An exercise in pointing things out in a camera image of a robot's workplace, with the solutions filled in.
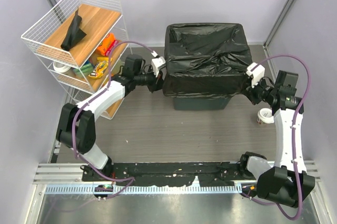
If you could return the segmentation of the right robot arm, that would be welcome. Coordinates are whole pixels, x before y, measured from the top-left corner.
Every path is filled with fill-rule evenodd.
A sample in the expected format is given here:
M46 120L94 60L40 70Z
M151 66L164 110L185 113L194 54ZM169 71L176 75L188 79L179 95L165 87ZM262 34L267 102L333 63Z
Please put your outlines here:
M297 208L314 189L315 178L308 175L302 155L301 124L304 106L295 95L298 74L279 71L273 86L261 79L248 91L253 101L268 103L276 128L276 156L270 166L266 157L246 152L238 173L257 180L256 195L273 203Z

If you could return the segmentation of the dark green trash bin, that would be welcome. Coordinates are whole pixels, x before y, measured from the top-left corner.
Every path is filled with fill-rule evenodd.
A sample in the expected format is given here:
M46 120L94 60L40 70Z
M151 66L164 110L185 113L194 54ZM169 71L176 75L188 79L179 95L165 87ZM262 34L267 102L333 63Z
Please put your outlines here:
M173 98L173 107L180 111L223 110L231 98Z

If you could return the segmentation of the orange snack box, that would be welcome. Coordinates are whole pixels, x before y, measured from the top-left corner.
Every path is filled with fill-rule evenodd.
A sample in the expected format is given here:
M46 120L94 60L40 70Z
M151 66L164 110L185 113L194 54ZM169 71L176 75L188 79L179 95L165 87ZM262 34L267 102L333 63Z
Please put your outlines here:
M113 33L108 33L96 48L95 53L107 57L117 43L118 40L115 38L115 35Z

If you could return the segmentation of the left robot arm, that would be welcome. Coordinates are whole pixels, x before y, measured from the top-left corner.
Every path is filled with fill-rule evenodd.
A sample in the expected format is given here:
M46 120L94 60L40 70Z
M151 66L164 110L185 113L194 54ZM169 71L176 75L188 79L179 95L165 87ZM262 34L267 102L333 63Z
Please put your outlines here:
M101 181L113 180L111 158L96 144L95 122L111 105L123 100L137 86L147 86L150 92L163 85L164 57L156 52L149 69L145 70L143 58L127 56L120 71L97 93L77 104L67 103L62 107L56 131L56 139L80 157Z

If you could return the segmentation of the black trash bag roll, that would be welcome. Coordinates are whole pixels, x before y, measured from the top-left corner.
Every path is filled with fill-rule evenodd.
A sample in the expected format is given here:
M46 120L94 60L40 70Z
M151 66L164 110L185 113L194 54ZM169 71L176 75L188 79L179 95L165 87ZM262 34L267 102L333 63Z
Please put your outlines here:
M79 16L78 11L79 8L75 11L71 24L68 27L66 36L61 43L61 49L68 52L86 36L86 33L80 28L82 17Z

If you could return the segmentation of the yellow candy bag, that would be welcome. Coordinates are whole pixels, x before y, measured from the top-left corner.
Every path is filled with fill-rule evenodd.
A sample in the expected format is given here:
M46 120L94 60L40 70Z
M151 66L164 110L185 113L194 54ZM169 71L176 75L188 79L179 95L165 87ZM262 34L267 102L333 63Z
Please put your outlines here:
M95 65L93 65L93 70L90 72L90 74L88 75L89 78L91 79L99 79L101 78L106 69L108 68L108 62L109 59L108 57L90 57L90 62L93 64L95 63Z

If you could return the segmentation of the white paper cup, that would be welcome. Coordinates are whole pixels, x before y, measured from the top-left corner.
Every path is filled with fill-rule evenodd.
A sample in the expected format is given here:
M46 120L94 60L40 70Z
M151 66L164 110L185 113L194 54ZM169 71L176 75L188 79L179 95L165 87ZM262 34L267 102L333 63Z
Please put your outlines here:
M259 124L273 124L274 117L272 114L272 109L262 108L257 112L257 122Z

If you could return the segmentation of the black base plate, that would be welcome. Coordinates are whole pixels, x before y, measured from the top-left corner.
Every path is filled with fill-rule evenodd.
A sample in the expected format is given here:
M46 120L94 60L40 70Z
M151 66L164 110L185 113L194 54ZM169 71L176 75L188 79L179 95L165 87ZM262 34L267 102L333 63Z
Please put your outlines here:
M195 179L200 186L231 186L235 180L254 180L239 162L143 162L114 163L103 172L114 179L135 178L132 186L183 187Z

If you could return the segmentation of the white bowl on shelf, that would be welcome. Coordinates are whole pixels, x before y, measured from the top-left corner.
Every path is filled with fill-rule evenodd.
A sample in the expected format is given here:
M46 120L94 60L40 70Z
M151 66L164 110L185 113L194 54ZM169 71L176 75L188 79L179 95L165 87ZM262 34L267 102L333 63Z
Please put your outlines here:
M72 71L70 66L56 62L56 61L53 62L53 68L56 72L61 73L61 74L66 74Z

